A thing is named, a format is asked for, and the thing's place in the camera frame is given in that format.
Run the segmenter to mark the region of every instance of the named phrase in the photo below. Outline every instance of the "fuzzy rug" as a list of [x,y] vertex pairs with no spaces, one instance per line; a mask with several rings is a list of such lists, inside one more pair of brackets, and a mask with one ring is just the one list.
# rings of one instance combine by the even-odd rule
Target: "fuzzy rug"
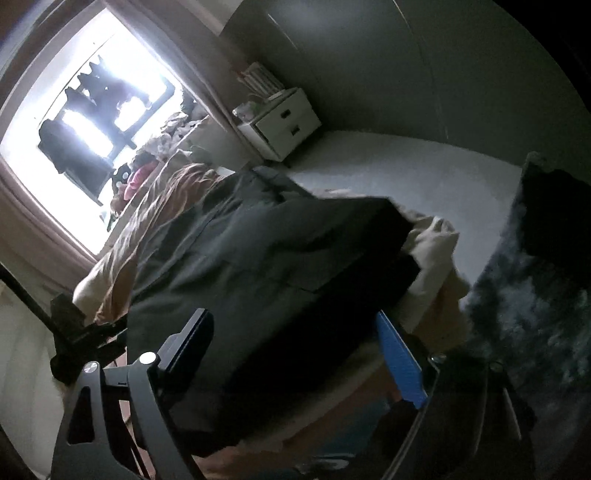
[[534,409],[548,478],[591,419],[591,187],[530,154],[501,240],[467,299],[469,349]]

